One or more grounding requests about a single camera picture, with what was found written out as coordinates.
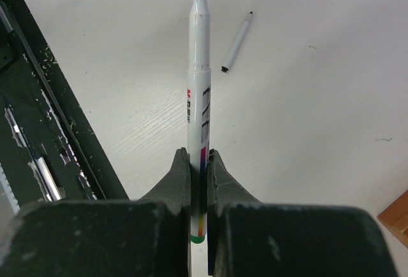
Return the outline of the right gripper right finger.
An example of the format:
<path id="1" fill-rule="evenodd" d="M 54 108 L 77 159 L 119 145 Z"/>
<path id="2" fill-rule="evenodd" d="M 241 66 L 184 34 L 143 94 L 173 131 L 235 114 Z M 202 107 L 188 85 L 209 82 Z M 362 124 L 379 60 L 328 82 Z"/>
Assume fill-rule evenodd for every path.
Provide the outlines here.
<path id="1" fill-rule="evenodd" d="M 384 236 L 364 210 L 268 204 L 250 194 L 210 151 L 207 180 L 210 276 L 396 276 Z"/>

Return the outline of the black marker pen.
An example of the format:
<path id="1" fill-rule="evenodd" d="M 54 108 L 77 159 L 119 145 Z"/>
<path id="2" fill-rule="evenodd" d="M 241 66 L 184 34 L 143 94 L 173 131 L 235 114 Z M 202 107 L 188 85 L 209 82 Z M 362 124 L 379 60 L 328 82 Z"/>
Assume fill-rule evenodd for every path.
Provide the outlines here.
<path id="1" fill-rule="evenodd" d="M 221 71 L 223 73 L 228 73 L 231 70 L 232 65 L 235 61 L 235 58 L 237 57 L 239 53 L 240 47 L 242 46 L 245 35 L 247 34 L 247 31 L 249 30 L 252 16 L 253 16 L 253 11 L 250 11 L 245 17 L 241 26 L 239 27 L 236 33 L 236 36 L 234 37 L 234 40 L 230 46 L 230 49 L 225 57 L 225 60 L 221 66 Z"/>

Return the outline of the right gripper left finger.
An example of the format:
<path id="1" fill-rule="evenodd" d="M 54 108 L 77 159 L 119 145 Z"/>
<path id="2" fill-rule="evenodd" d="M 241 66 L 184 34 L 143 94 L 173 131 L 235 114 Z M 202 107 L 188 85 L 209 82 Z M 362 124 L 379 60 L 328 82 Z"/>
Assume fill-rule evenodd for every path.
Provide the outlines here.
<path id="1" fill-rule="evenodd" d="M 187 152 L 132 200 L 26 204 L 1 236 L 2 276 L 190 276 Z"/>

